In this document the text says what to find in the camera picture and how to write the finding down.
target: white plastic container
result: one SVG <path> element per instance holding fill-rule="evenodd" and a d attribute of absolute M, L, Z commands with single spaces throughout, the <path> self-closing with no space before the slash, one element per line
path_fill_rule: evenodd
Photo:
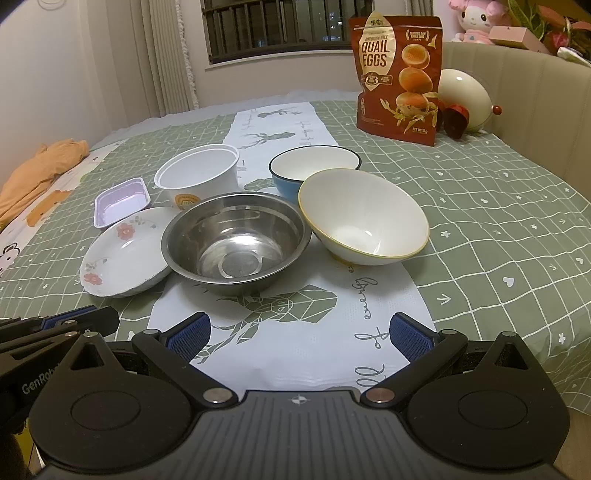
<path fill-rule="evenodd" d="M 156 172 L 154 183 L 184 210 L 206 198 L 237 192 L 239 156 L 238 150 L 230 145 L 192 148 L 162 165 Z"/>
<path fill-rule="evenodd" d="M 144 179 L 126 180 L 105 190 L 95 200 L 95 227 L 106 228 L 129 215 L 145 209 L 150 194 Z"/>

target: blue textured pad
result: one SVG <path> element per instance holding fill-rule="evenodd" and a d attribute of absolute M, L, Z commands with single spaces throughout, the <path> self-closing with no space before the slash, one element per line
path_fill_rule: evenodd
<path fill-rule="evenodd" d="M 202 313 L 181 331 L 172 335 L 166 342 L 166 348 L 190 362 L 207 345 L 211 334 L 212 324 L 209 316 Z"/>
<path fill-rule="evenodd" d="M 411 363 L 434 347 L 431 338 L 398 315 L 390 320 L 390 341 Z"/>
<path fill-rule="evenodd" d="M 83 315 L 88 312 L 92 312 L 96 310 L 94 305 L 88 305 L 87 307 L 82 307 L 76 310 L 71 310 L 69 312 L 59 313 L 58 315 L 54 315 L 53 317 L 48 317 L 43 319 L 41 322 L 41 330 L 47 330 L 49 328 L 53 328 L 56 326 L 56 323 L 60 320 L 67 320 L 69 318 L 78 317 L 79 315 Z"/>

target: silver bolt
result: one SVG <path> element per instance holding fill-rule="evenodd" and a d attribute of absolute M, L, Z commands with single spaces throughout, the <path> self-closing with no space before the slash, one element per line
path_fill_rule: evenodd
<path fill-rule="evenodd" d="M 392 401 L 395 395 L 389 388 L 376 387 L 365 392 L 365 397 L 373 403 L 387 403 Z"/>
<path fill-rule="evenodd" d="M 203 398 L 209 403 L 224 403 L 232 398 L 232 392 L 227 388 L 210 388 L 203 393 Z"/>

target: orange sticker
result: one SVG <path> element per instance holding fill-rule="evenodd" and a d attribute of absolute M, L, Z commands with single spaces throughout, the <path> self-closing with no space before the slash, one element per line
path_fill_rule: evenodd
<path fill-rule="evenodd" d="M 181 193 L 174 198 L 174 203 L 176 203 L 177 207 L 181 210 L 192 207 L 199 202 L 201 202 L 201 199 L 195 195 L 191 195 L 190 193 Z"/>

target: floral plate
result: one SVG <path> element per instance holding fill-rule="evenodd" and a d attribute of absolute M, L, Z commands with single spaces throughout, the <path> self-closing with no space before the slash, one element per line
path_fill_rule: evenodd
<path fill-rule="evenodd" d="M 160 243 L 175 208 L 156 207 L 133 214 L 104 231 L 80 266 L 80 283 L 96 297 L 129 297 L 156 285 L 170 273 Z"/>

